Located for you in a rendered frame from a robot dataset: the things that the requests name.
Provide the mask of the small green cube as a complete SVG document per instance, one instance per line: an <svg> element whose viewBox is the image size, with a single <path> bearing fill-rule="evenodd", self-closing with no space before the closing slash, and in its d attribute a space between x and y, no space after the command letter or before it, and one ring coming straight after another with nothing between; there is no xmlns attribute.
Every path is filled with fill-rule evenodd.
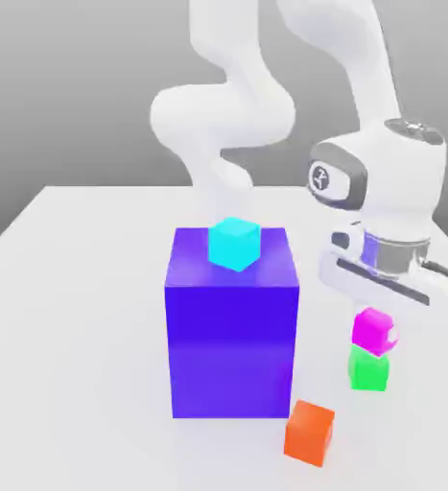
<svg viewBox="0 0 448 491"><path fill-rule="evenodd" d="M350 386L356 390L385 391L389 379L389 358L377 357L352 344L348 358Z"/></svg>

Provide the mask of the small cyan cube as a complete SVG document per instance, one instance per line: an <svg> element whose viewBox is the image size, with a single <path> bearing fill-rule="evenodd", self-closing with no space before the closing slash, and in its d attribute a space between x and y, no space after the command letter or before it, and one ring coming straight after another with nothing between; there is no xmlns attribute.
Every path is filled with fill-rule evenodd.
<svg viewBox="0 0 448 491"><path fill-rule="evenodd" d="M261 256L261 226L228 217L208 229L208 260L241 272Z"/></svg>

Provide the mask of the large purple box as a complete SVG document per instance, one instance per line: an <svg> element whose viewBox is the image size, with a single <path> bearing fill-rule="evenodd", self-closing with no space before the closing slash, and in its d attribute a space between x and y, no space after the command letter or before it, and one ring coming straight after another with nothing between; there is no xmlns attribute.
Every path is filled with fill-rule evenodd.
<svg viewBox="0 0 448 491"><path fill-rule="evenodd" d="M175 231L164 285L175 418L286 418L299 282L282 228L237 272L208 260L204 228Z"/></svg>

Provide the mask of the small orange cube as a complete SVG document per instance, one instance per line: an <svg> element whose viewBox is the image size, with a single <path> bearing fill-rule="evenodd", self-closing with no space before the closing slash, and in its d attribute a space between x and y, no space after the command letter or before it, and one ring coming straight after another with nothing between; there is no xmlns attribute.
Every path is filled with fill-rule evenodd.
<svg viewBox="0 0 448 491"><path fill-rule="evenodd" d="M286 424L284 454L322 467L332 438L334 419L333 410L298 400Z"/></svg>

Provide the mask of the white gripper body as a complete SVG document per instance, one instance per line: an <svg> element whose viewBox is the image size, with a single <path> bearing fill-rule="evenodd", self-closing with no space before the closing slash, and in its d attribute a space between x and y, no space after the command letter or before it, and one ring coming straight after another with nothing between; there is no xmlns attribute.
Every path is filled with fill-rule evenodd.
<svg viewBox="0 0 448 491"><path fill-rule="evenodd" d="M350 299L392 316L448 312L448 277L417 265L397 278L386 277L345 253L325 250L319 277Z"/></svg>

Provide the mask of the small magenta cube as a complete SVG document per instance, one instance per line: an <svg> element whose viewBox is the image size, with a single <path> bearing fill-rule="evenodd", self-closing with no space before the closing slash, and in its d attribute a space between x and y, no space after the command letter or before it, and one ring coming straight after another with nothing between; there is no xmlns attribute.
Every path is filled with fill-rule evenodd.
<svg viewBox="0 0 448 491"><path fill-rule="evenodd" d="M382 357L398 342L391 316L368 307L354 319L352 343L376 357Z"/></svg>

